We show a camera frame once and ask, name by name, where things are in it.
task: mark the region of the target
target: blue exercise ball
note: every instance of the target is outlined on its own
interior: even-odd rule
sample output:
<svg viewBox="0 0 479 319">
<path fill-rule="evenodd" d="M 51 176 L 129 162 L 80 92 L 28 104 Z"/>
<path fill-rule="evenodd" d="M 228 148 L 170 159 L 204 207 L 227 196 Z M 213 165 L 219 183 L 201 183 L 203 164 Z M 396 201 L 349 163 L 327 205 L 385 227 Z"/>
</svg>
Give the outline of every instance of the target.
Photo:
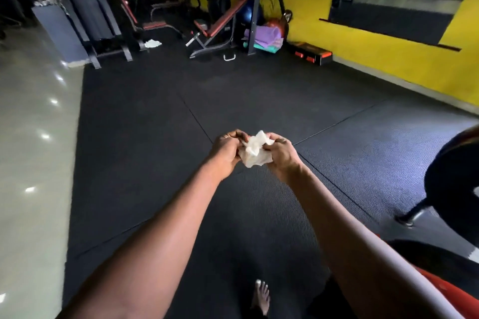
<svg viewBox="0 0 479 319">
<path fill-rule="evenodd" d="M 240 23 L 246 24 L 247 26 L 251 24 L 251 17 L 253 15 L 253 4 L 254 0 L 248 0 L 246 4 L 244 4 L 243 7 L 239 10 L 238 14 L 236 15 L 236 18 Z M 258 8 L 257 22 L 260 25 L 263 23 L 263 21 L 263 8 L 261 8 L 260 4 L 260 7 Z"/>
</svg>

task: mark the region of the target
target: forearm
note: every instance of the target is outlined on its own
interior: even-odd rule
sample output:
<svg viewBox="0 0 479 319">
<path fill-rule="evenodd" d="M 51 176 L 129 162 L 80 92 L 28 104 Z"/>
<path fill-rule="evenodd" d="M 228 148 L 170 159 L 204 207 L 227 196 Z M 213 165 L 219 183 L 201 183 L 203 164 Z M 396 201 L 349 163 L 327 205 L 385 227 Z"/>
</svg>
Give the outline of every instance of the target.
<svg viewBox="0 0 479 319">
<path fill-rule="evenodd" d="M 292 173 L 289 185 L 358 317 L 462 317 L 426 278 L 354 218 L 306 166 Z"/>
<path fill-rule="evenodd" d="M 98 269 L 68 318 L 162 318 L 220 178 L 202 165 L 164 209 Z"/>
</svg>

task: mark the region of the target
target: right arm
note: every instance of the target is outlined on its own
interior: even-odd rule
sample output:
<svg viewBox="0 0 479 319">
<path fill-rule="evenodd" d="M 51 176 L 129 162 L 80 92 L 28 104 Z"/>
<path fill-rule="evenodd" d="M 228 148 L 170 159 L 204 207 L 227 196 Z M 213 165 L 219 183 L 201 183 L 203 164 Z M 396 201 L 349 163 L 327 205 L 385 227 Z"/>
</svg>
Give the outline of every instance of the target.
<svg viewBox="0 0 479 319">
<path fill-rule="evenodd" d="M 463 318 L 447 299 L 387 243 L 369 231 L 299 159 L 290 141 L 274 134 L 264 148 L 268 167 L 293 190 L 327 264 L 359 318 Z"/>
</svg>

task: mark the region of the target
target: white tissue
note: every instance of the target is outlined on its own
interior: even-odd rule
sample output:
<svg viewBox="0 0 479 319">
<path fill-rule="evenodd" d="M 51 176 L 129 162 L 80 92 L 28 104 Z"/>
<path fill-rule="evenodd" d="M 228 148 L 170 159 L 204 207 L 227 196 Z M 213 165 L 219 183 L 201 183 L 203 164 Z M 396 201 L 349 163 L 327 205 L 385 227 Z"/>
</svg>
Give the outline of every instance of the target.
<svg viewBox="0 0 479 319">
<path fill-rule="evenodd" d="M 145 47 L 146 48 L 155 48 L 155 47 L 158 47 L 158 46 L 161 46 L 161 42 L 159 42 L 157 40 L 154 40 L 154 39 L 150 39 L 148 42 L 145 42 Z"/>
<path fill-rule="evenodd" d="M 263 145 L 273 145 L 274 140 L 269 139 L 261 130 L 256 136 L 251 136 L 248 142 L 243 142 L 244 148 L 239 150 L 239 157 L 246 168 L 253 165 L 263 165 L 272 162 L 271 152 L 264 150 Z"/>
</svg>

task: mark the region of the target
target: bare foot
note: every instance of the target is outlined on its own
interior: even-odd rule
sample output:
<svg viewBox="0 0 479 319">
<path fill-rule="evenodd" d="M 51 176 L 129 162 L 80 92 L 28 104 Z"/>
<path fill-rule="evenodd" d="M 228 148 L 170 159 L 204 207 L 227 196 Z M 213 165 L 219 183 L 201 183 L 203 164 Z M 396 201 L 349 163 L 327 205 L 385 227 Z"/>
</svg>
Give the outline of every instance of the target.
<svg viewBox="0 0 479 319">
<path fill-rule="evenodd" d="M 264 281 L 256 280 L 251 308 L 259 307 L 263 315 L 266 316 L 269 310 L 270 299 L 267 284 Z"/>
</svg>

